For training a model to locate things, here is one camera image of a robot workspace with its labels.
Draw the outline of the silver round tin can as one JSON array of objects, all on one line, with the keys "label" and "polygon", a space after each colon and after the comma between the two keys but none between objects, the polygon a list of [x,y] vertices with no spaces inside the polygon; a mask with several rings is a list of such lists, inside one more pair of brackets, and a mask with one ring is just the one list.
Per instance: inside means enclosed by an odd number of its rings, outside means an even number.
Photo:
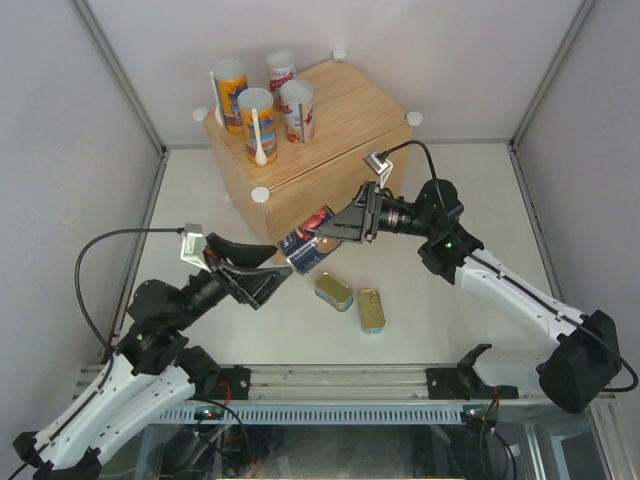
[{"label": "silver round tin can", "polygon": [[323,206],[279,241],[280,253],[297,273],[309,273],[341,246],[341,241],[317,234],[318,228],[333,217],[331,208]]}]

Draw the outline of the orange can with white spoon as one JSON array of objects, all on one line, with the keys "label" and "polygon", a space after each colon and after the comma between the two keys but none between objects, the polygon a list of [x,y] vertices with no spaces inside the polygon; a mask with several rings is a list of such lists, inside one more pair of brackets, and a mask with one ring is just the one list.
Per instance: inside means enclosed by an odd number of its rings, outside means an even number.
[{"label": "orange can with white spoon", "polygon": [[243,137],[249,160],[265,166],[278,154],[272,94],[263,88],[248,88],[238,97]]}]

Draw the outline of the white red tall can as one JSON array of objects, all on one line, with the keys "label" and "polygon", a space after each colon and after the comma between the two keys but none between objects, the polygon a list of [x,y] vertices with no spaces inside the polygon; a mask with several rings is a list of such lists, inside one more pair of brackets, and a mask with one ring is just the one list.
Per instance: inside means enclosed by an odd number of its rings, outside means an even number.
[{"label": "white red tall can", "polygon": [[265,58],[269,73],[269,90],[280,100],[280,89],[296,77],[296,55],[288,49],[272,53]]}]

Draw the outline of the orange tall can with spoon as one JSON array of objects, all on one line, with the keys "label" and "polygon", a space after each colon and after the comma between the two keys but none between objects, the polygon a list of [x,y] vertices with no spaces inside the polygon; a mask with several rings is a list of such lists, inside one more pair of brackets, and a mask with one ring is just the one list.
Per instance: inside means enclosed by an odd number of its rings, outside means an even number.
[{"label": "orange tall can with spoon", "polygon": [[216,97],[214,115],[218,124],[230,133],[240,134],[243,120],[238,98],[248,88],[244,65],[235,59],[220,60],[210,71],[210,80]]}]

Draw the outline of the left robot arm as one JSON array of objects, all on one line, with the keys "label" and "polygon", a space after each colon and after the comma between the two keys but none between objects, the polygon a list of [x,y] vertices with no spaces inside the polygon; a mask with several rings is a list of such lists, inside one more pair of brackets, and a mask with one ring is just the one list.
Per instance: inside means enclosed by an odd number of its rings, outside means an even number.
[{"label": "left robot arm", "polygon": [[22,432],[13,448],[37,479],[96,479],[102,466],[161,413],[186,400],[205,401],[218,390],[220,365],[184,331],[222,300],[262,307],[292,273],[268,267],[273,245],[249,245],[175,229],[179,257],[197,267],[182,288],[147,280],[127,309],[133,323],[92,383],[49,426]]}]

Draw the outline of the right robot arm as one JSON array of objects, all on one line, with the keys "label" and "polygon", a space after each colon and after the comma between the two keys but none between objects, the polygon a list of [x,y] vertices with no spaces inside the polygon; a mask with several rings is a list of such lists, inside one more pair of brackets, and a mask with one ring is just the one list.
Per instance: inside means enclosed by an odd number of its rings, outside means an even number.
[{"label": "right robot arm", "polygon": [[601,310],[570,307],[521,279],[461,226],[463,210],[448,180],[427,181],[413,202],[366,182],[316,233],[357,243],[380,232],[425,238],[418,254],[432,274],[484,299],[534,341],[523,353],[477,348],[459,374],[461,391],[480,399],[494,386],[538,385],[562,410],[582,412],[623,367],[614,320]]}]

